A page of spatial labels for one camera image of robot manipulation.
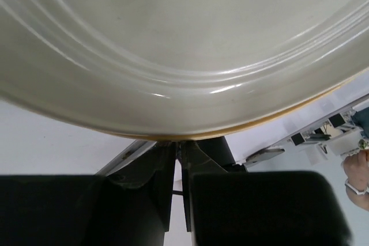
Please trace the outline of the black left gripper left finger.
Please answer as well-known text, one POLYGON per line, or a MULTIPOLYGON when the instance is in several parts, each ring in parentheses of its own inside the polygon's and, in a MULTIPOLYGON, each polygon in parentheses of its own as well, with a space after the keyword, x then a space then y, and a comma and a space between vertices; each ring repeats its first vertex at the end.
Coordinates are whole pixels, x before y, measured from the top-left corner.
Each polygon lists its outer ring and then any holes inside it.
POLYGON ((108 175, 1 176, 2 245, 163 245, 176 144, 108 175))

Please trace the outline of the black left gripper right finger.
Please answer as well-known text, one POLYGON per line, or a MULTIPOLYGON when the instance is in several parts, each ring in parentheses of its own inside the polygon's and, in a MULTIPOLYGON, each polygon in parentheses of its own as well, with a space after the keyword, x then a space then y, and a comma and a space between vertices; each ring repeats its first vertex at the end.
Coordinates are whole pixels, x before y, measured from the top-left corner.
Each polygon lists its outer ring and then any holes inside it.
POLYGON ((310 171, 247 172, 183 142, 183 204, 194 245, 352 245, 329 182, 310 171))

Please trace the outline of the bystander hand with watch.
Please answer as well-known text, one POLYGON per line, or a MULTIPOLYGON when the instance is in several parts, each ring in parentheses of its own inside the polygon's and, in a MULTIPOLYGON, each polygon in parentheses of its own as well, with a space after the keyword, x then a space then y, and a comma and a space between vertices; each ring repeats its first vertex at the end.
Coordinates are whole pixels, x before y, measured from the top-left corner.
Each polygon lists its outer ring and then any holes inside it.
POLYGON ((348 183, 358 191, 365 191, 368 187, 368 151, 361 150, 347 157, 343 167, 348 183))

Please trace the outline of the large beige plate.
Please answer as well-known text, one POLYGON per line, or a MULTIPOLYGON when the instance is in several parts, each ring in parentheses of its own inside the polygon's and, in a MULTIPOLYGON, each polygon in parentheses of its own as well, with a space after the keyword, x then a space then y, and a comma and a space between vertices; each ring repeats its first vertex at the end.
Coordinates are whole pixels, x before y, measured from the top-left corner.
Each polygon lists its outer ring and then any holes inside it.
POLYGON ((368 70, 368 0, 1 0, 1 97, 64 122, 199 138, 368 70))

